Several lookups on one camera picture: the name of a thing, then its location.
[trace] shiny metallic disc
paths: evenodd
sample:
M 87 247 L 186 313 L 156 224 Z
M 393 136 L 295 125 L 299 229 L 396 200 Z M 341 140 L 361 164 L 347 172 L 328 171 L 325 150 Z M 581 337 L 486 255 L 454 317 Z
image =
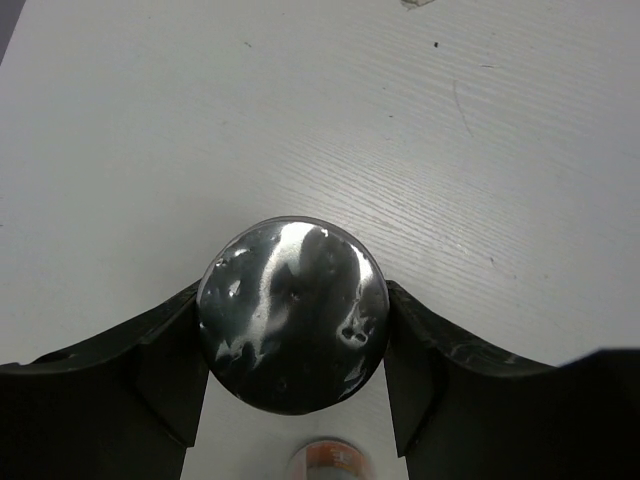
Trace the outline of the shiny metallic disc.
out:
M 209 368 L 243 401 L 303 414 L 355 393 L 388 340 L 378 265 L 344 230 L 281 217 L 231 241 L 197 296 Z

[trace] metal disc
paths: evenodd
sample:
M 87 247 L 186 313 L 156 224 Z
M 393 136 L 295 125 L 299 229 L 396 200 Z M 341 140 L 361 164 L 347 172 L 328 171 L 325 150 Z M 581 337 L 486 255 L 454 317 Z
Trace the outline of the metal disc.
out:
M 267 220 L 236 237 L 197 296 L 209 368 L 241 400 L 303 414 L 355 393 L 388 340 L 378 265 L 344 230 L 311 218 Z

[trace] orange label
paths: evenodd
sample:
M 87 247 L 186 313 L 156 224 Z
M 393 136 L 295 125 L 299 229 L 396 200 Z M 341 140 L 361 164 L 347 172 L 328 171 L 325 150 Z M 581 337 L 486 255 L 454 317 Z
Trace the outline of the orange label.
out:
M 307 447 L 307 469 L 334 467 L 346 470 L 355 478 L 368 478 L 367 459 L 358 450 L 341 442 L 330 440 Z

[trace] white wooden table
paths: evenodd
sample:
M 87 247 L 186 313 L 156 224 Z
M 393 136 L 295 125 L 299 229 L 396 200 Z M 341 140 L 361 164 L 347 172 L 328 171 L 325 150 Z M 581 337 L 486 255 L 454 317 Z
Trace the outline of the white wooden table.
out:
M 346 228 L 518 354 L 637 346 L 639 18 L 634 0 L 27 0 L 0 66 L 0 362 L 155 306 L 283 214 Z M 324 434 L 406 478 L 381 371 L 299 418 L 211 379 L 183 478 L 280 478 Z

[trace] small container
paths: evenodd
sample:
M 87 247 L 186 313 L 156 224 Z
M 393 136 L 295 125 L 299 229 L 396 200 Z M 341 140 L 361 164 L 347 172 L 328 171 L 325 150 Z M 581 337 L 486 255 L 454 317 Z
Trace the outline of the small container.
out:
M 298 450 L 285 480 L 374 480 L 369 459 L 341 440 L 316 440 Z

